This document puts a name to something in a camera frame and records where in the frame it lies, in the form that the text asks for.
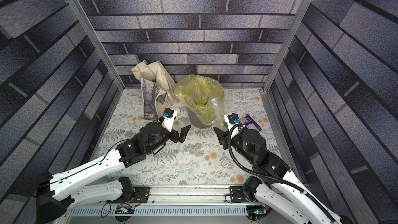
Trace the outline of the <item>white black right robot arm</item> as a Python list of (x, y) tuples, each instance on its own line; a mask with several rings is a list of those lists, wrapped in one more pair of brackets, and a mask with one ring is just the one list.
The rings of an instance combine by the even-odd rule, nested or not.
[(233, 162), (251, 175), (243, 185), (248, 201), (263, 203), (294, 224), (352, 223), (321, 203), (279, 156), (267, 150), (257, 130), (235, 124), (229, 131), (214, 131)]

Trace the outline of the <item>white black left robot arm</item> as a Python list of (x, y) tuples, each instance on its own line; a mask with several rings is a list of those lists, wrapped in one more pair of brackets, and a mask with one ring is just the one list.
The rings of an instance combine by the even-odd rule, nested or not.
[(51, 174), (45, 172), (37, 177), (36, 222), (46, 224), (63, 216), (67, 210), (100, 201), (125, 203), (134, 197), (134, 188), (127, 177), (111, 184), (88, 184), (110, 173), (128, 168), (156, 155), (167, 141), (183, 143), (191, 126), (180, 131), (168, 129), (158, 122), (150, 122), (132, 138), (112, 146), (107, 153), (69, 171)]

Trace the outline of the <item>yellow plastic trash bag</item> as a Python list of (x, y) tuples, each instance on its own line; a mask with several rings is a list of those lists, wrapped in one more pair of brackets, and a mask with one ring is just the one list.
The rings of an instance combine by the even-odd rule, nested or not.
[(209, 101), (215, 98), (225, 99), (222, 85), (215, 79), (200, 75), (188, 75), (176, 84), (174, 94), (204, 125), (212, 125)]

